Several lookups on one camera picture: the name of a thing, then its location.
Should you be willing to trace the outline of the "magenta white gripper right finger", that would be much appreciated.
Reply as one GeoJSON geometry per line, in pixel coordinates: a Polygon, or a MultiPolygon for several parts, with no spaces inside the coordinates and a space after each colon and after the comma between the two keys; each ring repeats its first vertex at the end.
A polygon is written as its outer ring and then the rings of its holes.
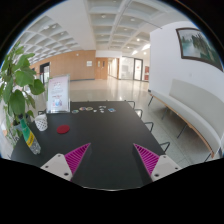
{"type": "Polygon", "coordinates": [[[152,181],[157,181],[181,170],[181,167],[167,155],[159,156],[138,144],[134,144],[134,147],[152,181]]]}

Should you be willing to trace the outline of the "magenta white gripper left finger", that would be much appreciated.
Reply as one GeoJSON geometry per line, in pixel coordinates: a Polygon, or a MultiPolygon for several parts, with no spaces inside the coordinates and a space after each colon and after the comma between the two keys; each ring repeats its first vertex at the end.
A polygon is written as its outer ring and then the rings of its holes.
{"type": "Polygon", "coordinates": [[[79,168],[90,143],[84,144],[67,154],[56,154],[48,162],[46,162],[42,169],[70,181],[79,168]]]}

